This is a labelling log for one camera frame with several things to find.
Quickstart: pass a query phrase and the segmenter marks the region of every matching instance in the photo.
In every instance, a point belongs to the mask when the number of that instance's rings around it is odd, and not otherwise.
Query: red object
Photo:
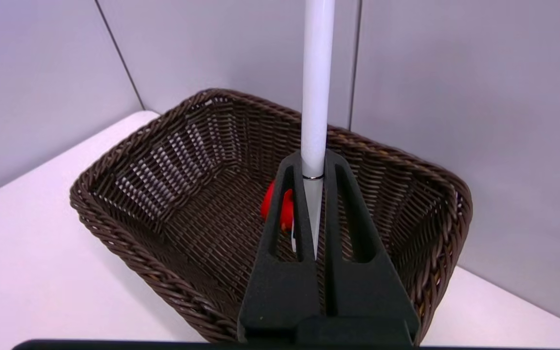
[[[267,193],[265,193],[265,198],[262,200],[261,205],[261,216],[263,219],[267,220],[267,213],[269,213],[269,207],[271,206],[271,197],[274,194],[274,184],[275,181],[271,181]],[[282,211],[280,212],[280,229],[284,233],[291,232],[293,228],[293,190],[288,189],[284,193],[284,199],[282,200]]]

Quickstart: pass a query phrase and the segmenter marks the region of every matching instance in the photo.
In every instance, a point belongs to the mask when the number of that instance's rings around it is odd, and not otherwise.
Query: woven wall of basket
[[[280,161],[299,145],[298,112],[208,89],[103,155],[72,186],[71,205],[205,339],[235,341],[264,225],[260,204]],[[327,147],[351,165],[419,315],[420,343],[464,245],[470,191],[453,173],[346,129],[329,126]],[[295,259],[287,237],[278,256]],[[319,273],[322,285],[322,263]]]

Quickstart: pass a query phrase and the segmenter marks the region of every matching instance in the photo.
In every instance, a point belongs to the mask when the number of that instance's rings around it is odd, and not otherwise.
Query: white tube
[[[335,0],[306,1],[301,145],[304,177],[321,177],[324,172],[334,2]],[[304,188],[316,257],[323,180],[304,180]]]

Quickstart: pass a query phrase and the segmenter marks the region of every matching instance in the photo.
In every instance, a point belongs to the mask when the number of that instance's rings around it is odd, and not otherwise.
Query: white table
[[[142,111],[0,188],[0,350],[34,338],[203,341],[78,221],[69,188]],[[457,268],[424,345],[560,348],[560,319]]]

